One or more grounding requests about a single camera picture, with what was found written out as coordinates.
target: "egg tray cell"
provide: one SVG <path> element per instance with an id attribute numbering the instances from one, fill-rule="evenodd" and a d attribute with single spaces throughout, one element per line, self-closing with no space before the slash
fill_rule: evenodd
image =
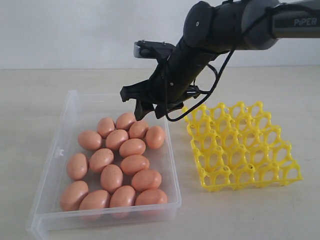
<path id="1" fill-rule="evenodd" d="M 271 117 L 262 102 L 245 106 L 240 101 L 232 107 L 202 104 L 184 118 L 203 188 L 264 188 L 303 179 L 291 143 L 281 139 L 281 128 L 271 124 Z"/>

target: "black cable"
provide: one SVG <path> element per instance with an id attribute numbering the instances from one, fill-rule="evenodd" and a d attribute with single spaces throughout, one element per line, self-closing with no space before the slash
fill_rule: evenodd
<path id="1" fill-rule="evenodd" d="M 260 22 L 262 22 L 263 20 L 265 20 L 268 17 L 273 17 L 275 14 L 278 14 L 280 12 L 286 12 L 286 11 L 301 11 L 301 12 L 307 12 L 311 15 L 316 16 L 318 13 L 317 11 L 306 7 L 306 6 L 302 6 L 299 4 L 288 4 L 288 3 L 281 3 L 275 7 L 270 7 L 267 8 L 265 13 L 260 16 L 259 18 L 257 18 L 240 36 L 240 38 L 238 39 L 238 41 L 236 42 L 236 44 L 232 47 L 232 49 L 230 50 L 229 54 L 227 55 L 226 59 L 224 60 L 221 69 L 219 71 L 219 73 L 216 75 L 217 71 L 213 66 L 211 66 L 210 64 L 208 64 L 207 66 L 214 72 L 215 74 L 215 81 L 211 87 L 211 89 L 207 92 L 206 96 L 203 97 L 203 99 L 201 99 L 197 104 L 195 104 L 193 107 L 191 107 L 189 110 L 187 110 L 185 113 L 181 114 L 179 117 L 176 118 L 170 118 L 169 117 L 169 113 L 168 113 L 168 89 L 167 89 L 167 81 L 165 79 L 162 78 L 162 80 L 164 81 L 164 89 L 165 89 L 165 96 L 164 96 L 164 108 L 165 108 L 165 116 L 167 118 L 168 121 L 170 122 L 177 122 L 181 119 L 183 119 L 185 116 L 187 116 L 189 113 L 191 113 L 193 110 L 195 110 L 196 108 L 198 108 L 201 104 L 203 104 L 210 96 L 211 94 L 214 92 L 214 90 L 216 89 L 218 82 L 221 78 L 221 75 L 223 73 L 223 71 L 225 70 L 227 64 L 230 61 L 230 58 L 232 57 L 232 55 L 234 54 L 235 50 L 237 49 L 238 45 L 241 43 L 242 39 L 254 28 L 256 27 Z"/>

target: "table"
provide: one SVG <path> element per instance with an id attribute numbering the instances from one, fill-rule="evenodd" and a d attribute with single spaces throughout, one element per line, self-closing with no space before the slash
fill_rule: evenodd
<path id="1" fill-rule="evenodd" d="M 68 90 L 117 93 L 152 71 L 0 71 L 0 239 L 33 239 L 25 225 Z M 213 107 L 219 102 L 231 106 L 263 101 L 272 122 L 282 127 L 282 138 L 292 143 L 304 180 L 284 187 L 206 192 L 182 120 L 169 125 L 182 196 L 174 221 L 55 231 L 50 239 L 318 239 L 319 76 L 319 66 L 227 68 L 206 103 Z M 205 70 L 197 83 L 208 89 L 213 80 Z"/>

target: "white wall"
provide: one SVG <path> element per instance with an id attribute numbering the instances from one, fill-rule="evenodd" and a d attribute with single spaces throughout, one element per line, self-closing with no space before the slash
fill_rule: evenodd
<path id="1" fill-rule="evenodd" d="M 0 0 L 0 69 L 153 67 L 133 57 L 134 41 L 176 44 L 196 2 Z M 267 51 L 237 52 L 230 66 L 320 65 L 319 46 L 318 39 L 283 39 Z"/>

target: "robotic arm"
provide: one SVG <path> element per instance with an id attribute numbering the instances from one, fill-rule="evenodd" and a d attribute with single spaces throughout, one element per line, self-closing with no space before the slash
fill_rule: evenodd
<path id="1" fill-rule="evenodd" d="M 281 38 L 320 38 L 320 0 L 292 4 L 278 0 L 225 0 L 217 7 L 200 1 L 186 16 L 183 36 L 176 46 L 165 42 L 135 42 L 136 58 L 156 59 L 158 65 L 149 79 L 120 92 L 123 102 L 136 100 L 135 117 L 141 120 L 155 112 L 157 119 L 181 109 L 184 101 L 206 96 L 216 88 L 223 69 L 236 50 L 267 50 Z M 209 62 L 229 53 L 219 73 Z M 192 84 L 200 72 L 210 67 L 216 81 L 210 91 Z"/>

